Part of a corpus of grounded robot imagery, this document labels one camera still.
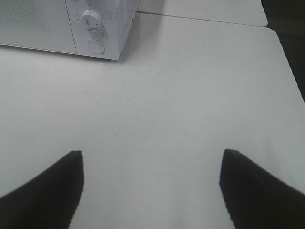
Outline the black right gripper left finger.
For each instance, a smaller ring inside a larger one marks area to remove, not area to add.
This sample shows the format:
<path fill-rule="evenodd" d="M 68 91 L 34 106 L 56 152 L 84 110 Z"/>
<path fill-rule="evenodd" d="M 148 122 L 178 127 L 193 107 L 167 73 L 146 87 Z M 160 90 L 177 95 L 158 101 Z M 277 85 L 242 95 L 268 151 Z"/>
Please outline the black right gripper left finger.
<path fill-rule="evenodd" d="M 0 198 L 2 229 L 67 229 L 83 193 L 82 151 L 71 151 Z"/>

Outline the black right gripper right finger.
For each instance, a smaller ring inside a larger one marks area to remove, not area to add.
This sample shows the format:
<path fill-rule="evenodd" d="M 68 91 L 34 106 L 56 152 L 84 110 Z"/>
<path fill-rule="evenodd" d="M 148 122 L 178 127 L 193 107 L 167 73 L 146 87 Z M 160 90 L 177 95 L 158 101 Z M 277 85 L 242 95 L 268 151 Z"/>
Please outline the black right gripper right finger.
<path fill-rule="evenodd" d="M 224 150 L 219 186 L 237 229 L 305 227 L 305 195 L 237 150 Z"/>

